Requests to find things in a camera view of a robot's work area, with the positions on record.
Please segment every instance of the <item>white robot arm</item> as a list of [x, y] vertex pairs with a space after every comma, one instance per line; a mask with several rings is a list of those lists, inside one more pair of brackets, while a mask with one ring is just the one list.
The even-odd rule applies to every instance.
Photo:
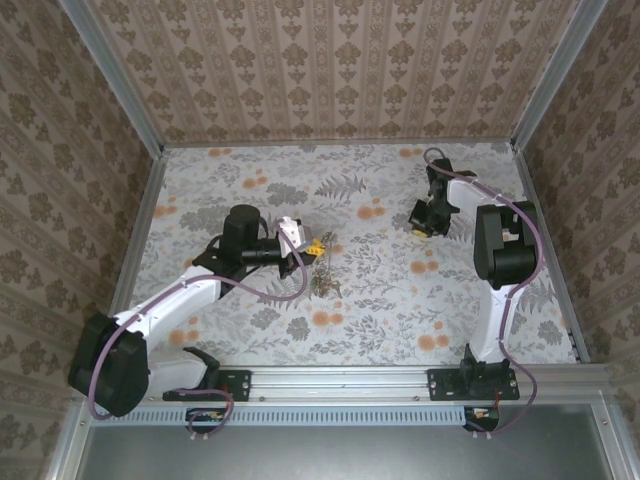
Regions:
[[195, 348], [179, 353], [149, 353], [193, 313], [210, 305], [232, 288], [218, 278], [241, 282], [247, 267], [278, 265], [280, 277], [290, 275], [298, 266], [294, 247], [302, 262], [310, 265], [324, 252], [313, 240], [308, 227], [282, 217], [276, 238], [258, 239], [263, 222], [258, 209], [238, 205], [225, 219], [224, 230], [193, 265], [175, 282], [134, 308], [114, 318], [96, 314], [85, 324], [69, 372], [69, 384], [88, 394], [96, 362], [109, 338], [125, 328], [111, 347], [95, 386], [95, 400], [115, 416], [129, 413], [149, 395], [162, 395], [175, 389], [216, 388], [219, 363]]
[[[433, 162], [438, 169], [453, 172], [447, 158]], [[472, 172], [457, 172], [467, 178]], [[524, 289], [516, 289], [536, 269], [538, 252], [531, 229], [518, 215], [468, 181], [427, 167], [429, 198], [419, 200], [409, 222], [427, 235], [446, 235], [451, 215], [464, 213], [475, 219], [474, 265], [482, 285], [476, 329], [467, 345], [460, 370], [431, 391], [432, 400], [492, 399], [500, 390], [503, 398], [518, 396], [515, 375], [500, 348], [507, 342], [515, 309]], [[534, 224], [531, 202], [514, 202]], [[505, 308], [509, 306], [503, 326]]]

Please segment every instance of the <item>floral tablecloth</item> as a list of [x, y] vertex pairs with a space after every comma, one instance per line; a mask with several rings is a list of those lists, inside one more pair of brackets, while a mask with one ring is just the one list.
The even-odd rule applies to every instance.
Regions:
[[[258, 207], [269, 224], [302, 219], [330, 247], [292, 302], [235, 290], [187, 319], [160, 349], [196, 345], [226, 365], [455, 364], [475, 328], [481, 281], [474, 222], [455, 216], [447, 238], [410, 232], [428, 190], [427, 145], [181, 148], [168, 162], [134, 303], [160, 290], [221, 233], [230, 207]], [[507, 144], [439, 145], [456, 170], [473, 170], [516, 199], [522, 184]], [[275, 267], [247, 283], [273, 294], [300, 285]], [[523, 294], [508, 345], [525, 363], [572, 363], [546, 269]]]

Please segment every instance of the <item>black bracket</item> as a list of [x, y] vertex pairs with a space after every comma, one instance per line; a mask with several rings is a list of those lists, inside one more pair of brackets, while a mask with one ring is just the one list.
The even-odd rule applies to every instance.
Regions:
[[460, 368], [427, 370], [429, 396], [432, 401], [447, 400], [518, 400], [520, 391], [509, 361], [477, 362], [467, 345]]
[[[251, 370], [221, 370], [220, 362], [211, 355], [194, 347], [185, 351], [195, 355], [207, 365], [207, 371], [197, 387], [193, 390], [216, 389], [229, 393], [235, 402], [248, 402], [251, 393]], [[166, 402], [215, 402], [221, 400], [220, 395], [201, 395], [194, 393], [164, 392], [162, 399]]]
[[[537, 224], [536, 207], [529, 201], [514, 202]], [[517, 238], [504, 240], [508, 231]], [[476, 213], [473, 263], [476, 273], [494, 290], [523, 282], [536, 268], [537, 252], [533, 232], [509, 207], [482, 205]]]
[[[433, 165], [443, 170], [453, 172], [451, 160], [448, 158], [438, 158]], [[475, 177], [476, 174], [469, 171], [456, 172], [459, 175]], [[427, 167], [427, 177], [429, 178], [429, 202], [418, 200], [411, 215], [409, 223], [414, 230], [422, 232], [427, 236], [446, 235], [451, 226], [451, 214], [459, 213], [460, 209], [454, 207], [447, 200], [447, 189], [453, 177], [435, 171], [431, 166]]]

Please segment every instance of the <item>small object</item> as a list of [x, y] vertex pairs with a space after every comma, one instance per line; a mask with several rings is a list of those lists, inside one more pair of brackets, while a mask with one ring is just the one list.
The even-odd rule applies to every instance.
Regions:
[[[453, 172], [451, 161], [448, 158], [440, 158], [433, 161], [433, 165], [449, 172]], [[427, 167], [429, 178], [429, 196], [427, 201], [418, 200], [409, 215], [409, 224], [413, 231], [423, 237], [446, 235], [451, 226], [451, 214], [460, 212], [460, 209], [449, 203], [448, 187], [451, 176], [437, 172], [430, 166]]]
[[498, 409], [465, 407], [464, 418], [467, 421], [462, 428], [466, 431], [475, 433], [488, 433], [494, 431], [498, 427], [500, 421], [500, 413]]
[[314, 238], [313, 243], [305, 250], [305, 252], [316, 257], [321, 257], [322, 255], [324, 255], [325, 250], [325, 246], [322, 245], [320, 240]]

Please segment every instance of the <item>wire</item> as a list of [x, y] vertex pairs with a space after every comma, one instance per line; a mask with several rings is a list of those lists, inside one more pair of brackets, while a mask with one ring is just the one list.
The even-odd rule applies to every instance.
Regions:
[[[120, 325], [116, 329], [116, 331], [113, 333], [113, 335], [111, 335], [109, 339], [106, 341], [106, 343], [104, 344], [104, 347], [102, 348], [102, 351], [100, 352], [100, 355], [98, 355], [98, 359], [96, 360], [96, 365], [91, 375], [91, 381], [89, 383], [89, 392], [87, 395], [89, 412], [91, 413], [91, 416], [93, 418], [95, 418], [96, 420], [106, 420], [112, 417], [112, 415], [109, 413], [101, 414], [101, 413], [98, 413], [98, 411], [96, 410], [96, 388], [98, 386], [98, 378], [100, 377], [102, 366], [104, 365], [104, 362], [107, 358], [107, 355], [109, 355], [111, 348], [113, 347], [115, 342], [118, 340], [120, 335], [122, 335], [124, 331], [127, 330], [127, 328], [133, 325], [136, 321], [141, 321], [144, 315], [146, 315], [153, 307], [155, 307], [160, 302], [162, 302], [166, 298], [173, 295], [175, 292], [180, 291], [184, 288], [187, 288], [189, 285], [193, 283], [201, 282], [203, 280], [218, 280], [219, 282], [223, 282], [228, 285], [233, 285], [234, 287], [240, 288], [241, 290], [245, 290], [249, 293], [257, 295], [258, 297], [263, 298], [265, 300], [271, 300], [275, 302], [288, 302], [302, 296], [302, 294], [306, 290], [307, 285], [309, 283], [307, 268], [304, 265], [304, 261], [302, 260], [300, 253], [298, 253], [298, 250], [296, 250], [296, 247], [293, 245], [289, 237], [284, 233], [280, 225], [277, 225], [276, 229], [278, 233], [282, 235], [282, 237], [284, 238], [285, 243], [293, 253], [293, 257], [296, 259], [296, 262], [300, 267], [300, 271], [302, 272], [302, 285], [300, 285], [300, 288], [298, 289], [298, 291], [291, 295], [278, 297], [276, 295], [271, 295], [268, 293], [261, 292], [259, 290], [256, 290], [255, 288], [249, 287], [248, 285], [244, 285], [240, 282], [237, 282], [230, 278], [221, 277], [219, 275], [198, 275], [196, 277], [189, 278], [186, 281], [182, 283], [178, 283], [177, 285], [174, 285], [173, 287], [169, 288], [168, 290], [166, 290], [165, 292], [161, 293], [156, 298], [154, 298], [152, 301], [150, 301], [148, 304], [146, 304], [144, 307], [142, 307], [138, 313], [136, 313], [135, 315], [132, 315], [131, 318], [125, 321], [122, 325]], [[190, 392], [193, 394], [198, 394], [199, 392], [202, 392], [202, 390], [190, 390]]]
[[529, 380], [531, 380], [531, 386], [532, 386], [531, 396], [529, 397], [529, 400], [527, 400], [527, 403], [525, 404], [524, 408], [520, 411], [520, 413], [513, 420], [511, 420], [511, 422], [507, 423], [503, 427], [498, 428], [497, 430], [494, 430], [493, 432], [486, 432], [479, 425], [473, 424], [471, 422], [467, 422], [472, 427], [478, 428], [478, 430], [480, 430], [481, 432], [484, 431], [487, 434], [487, 436], [489, 435], [489, 433], [491, 433], [491, 435], [495, 435], [497, 433], [502, 433], [502, 432], [507, 431], [508, 429], [513, 427], [516, 423], [518, 423], [520, 421], [520, 419], [522, 419], [522, 417], [527, 413], [529, 408], [531, 408], [531, 405], [533, 404], [533, 402], [536, 399], [536, 396], [538, 395], [538, 382], [536, 381], [535, 377], [533, 376], [533, 373], [531, 373], [529, 371], [529, 369], [527, 369], [524, 365], [522, 365], [519, 362], [517, 362], [511, 356], [511, 354], [507, 351], [507, 348], [506, 348], [506, 346], [504, 344], [504, 337], [505, 337], [505, 330], [507, 328], [507, 319], [509, 317], [509, 310], [511, 309], [511, 300], [513, 299], [514, 295], [519, 290], [522, 290], [524, 287], [529, 285], [538, 276], [538, 274], [542, 270], [542, 266], [544, 264], [544, 251], [542, 249], [542, 238], [540, 237], [540, 232], [538, 232], [538, 228], [537, 228], [536, 224], [533, 223], [533, 220], [531, 220], [527, 215], [525, 215], [525, 213], [522, 210], [520, 210], [516, 205], [514, 205], [510, 200], [504, 198], [498, 192], [495, 192], [494, 190], [490, 189], [489, 187], [486, 187], [485, 185], [482, 185], [481, 183], [479, 183], [477, 181], [477, 179], [475, 177], [465, 177], [464, 175], [460, 175], [460, 174], [455, 173], [455, 172], [450, 172], [449, 170], [445, 170], [443, 168], [440, 168], [440, 167], [434, 165], [429, 160], [427, 160], [427, 155], [429, 154], [429, 152], [438, 152], [442, 158], [447, 158], [447, 156], [438, 147], [429, 147], [429, 148], [427, 148], [424, 151], [423, 158], [424, 158], [424, 161], [427, 163], [427, 165], [430, 168], [432, 168], [436, 172], [439, 172], [439, 173], [442, 173], [444, 175], [448, 175], [450, 177], [453, 177], [453, 178], [456, 178], [458, 180], [461, 180], [463, 182], [469, 183], [472, 186], [474, 186], [477, 190], [479, 190], [480, 192], [489, 195], [494, 200], [496, 200], [496, 201], [506, 205], [507, 207], [509, 207], [516, 215], [518, 215], [520, 218], [522, 218], [522, 220], [527, 224], [527, 226], [531, 229], [531, 232], [533, 233], [533, 236], [534, 236], [534, 238], [536, 240], [536, 254], [537, 254], [536, 255], [537, 256], [536, 268], [533, 270], [531, 275], [529, 275], [529, 277], [527, 277], [522, 283], [518, 284], [514, 289], [512, 289], [507, 294], [506, 302], [505, 302], [505, 306], [504, 306], [504, 312], [502, 313], [502, 320], [500, 322], [500, 335], [498, 337], [498, 345], [500, 346], [500, 351], [502, 352], [504, 357], [506, 359], [508, 359], [511, 363], [513, 363], [518, 370], [520, 370], [527, 377], [529, 377]]
[[[179, 388], [177, 390], [174, 390], [174, 392], [180, 394], [180, 395], [220, 395], [221, 397], [224, 397], [227, 400], [227, 409], [225, 411], [225, 415], [222, 418], [222, 420], [220, 420], [220, 423], [210, 432], [207, 432], [207, 435], [215, 435], [216, 433], [218, 433], [220, 430], [222, 430], [222, 428], [225, 426], [225, 424], [229, 421], [229, 419], [231, 418], [231, 415], [233, 414], [233, 408], [235, 406], [235, 401], [233, 400], [233, 396], [231, 396], [231, 394], [229, 392], [225, 392], [224, 390], [218, 390], [215, 388], [208, 388], [208, 389], [204, 389], [204, 390], [189, 390], [187, 388]], [[189, 417], [189, 423], [187, 424], [187, 430], [189, 430], [189, 433], [191, 433], [191, 438], [195, 438], [196, 432], [193, 430], [193, 421], [198, 418], [200, 415], [202, 415], [203, 413], [206, 413], [210, 411], [209, 409], [203, 409], [203, 410], [198, 410], [197, 412], [194, 412], [190, 417]]]

